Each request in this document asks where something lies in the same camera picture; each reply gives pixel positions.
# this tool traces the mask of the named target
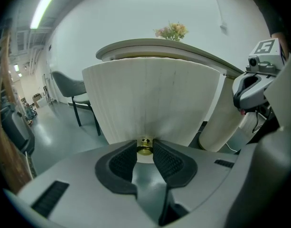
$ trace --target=flowers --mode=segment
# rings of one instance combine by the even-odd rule
[[[183,39],[185,34],[188,33],[187,28],[183,24],[169,23],[168,27],[162,29],[155,29],[155,36],[162,37],[166,40],[180,41]]]

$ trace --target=white cable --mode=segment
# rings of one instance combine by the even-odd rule
[[[238,151],[236,151],[236,150],[231,149],[230,146],[229,146],[227,143],[225,143],[225,144],[227,145],[227,147],[228,147],[231,151],[234,151],[234,152],[236,152],[236,153],[238,152]]]

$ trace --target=chair leg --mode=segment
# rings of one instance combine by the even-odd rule
[[[74,107],[74,111],[75,111],[75,117],[77,118],[79,127],[81,127],[81,122],[80,122],[80,118],[79,118],[79,115],[78,115],[77,107],[76,107],[75,102],[74,102],[74,98],[71,97],[71,99],[73,100],[73,107]]]
[[[87,105],[88,105],[89,109],[91,109],[93,114],[94,114],[93,108],[90,106],[90,104],[87,104]],[[97,129],[98,136],[100,136],[101,135],[100,125],[99,125],[99,123],[97,121],[97,118],[96,118],[95,114],[94,114],[94,123],[96,124],[96,129]]]

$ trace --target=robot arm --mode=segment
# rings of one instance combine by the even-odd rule
[[[232,86],[234,106],[245,113],[254,112],[258,106],[267,102],[264,91],[285,64],[277,38],[259,42],[248,60],[246,73],[236,78]]]

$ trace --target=white cylinder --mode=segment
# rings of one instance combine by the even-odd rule
[[[147,138],[188,146],[213,101],[220,73],[180,59],[143,57],[83,70],[109,144]]]
[[[231,138],[243,117],[233,104],[232,85],[234,80],[225,78],[220,97],[204,130],[200,134],[200,146],[217,152]]]

